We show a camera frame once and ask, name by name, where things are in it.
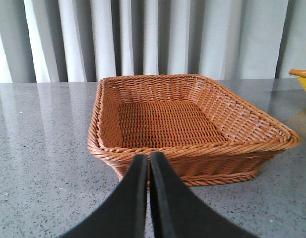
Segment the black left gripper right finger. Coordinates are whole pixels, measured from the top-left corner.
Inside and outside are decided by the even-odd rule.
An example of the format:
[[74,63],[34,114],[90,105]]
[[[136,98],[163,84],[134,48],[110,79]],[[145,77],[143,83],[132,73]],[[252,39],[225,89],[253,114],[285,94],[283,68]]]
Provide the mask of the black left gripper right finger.
[[151,154],[150,205],[157,238],[252,238],[183,183],[162,152]]

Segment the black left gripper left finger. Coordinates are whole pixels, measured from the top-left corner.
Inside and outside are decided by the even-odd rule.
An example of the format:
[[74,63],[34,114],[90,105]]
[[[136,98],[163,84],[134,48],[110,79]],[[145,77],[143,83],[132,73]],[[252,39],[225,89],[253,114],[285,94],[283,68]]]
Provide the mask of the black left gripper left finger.
[[147,206],[146,155],[135,155],[113,193],[63,238],[143,238]]

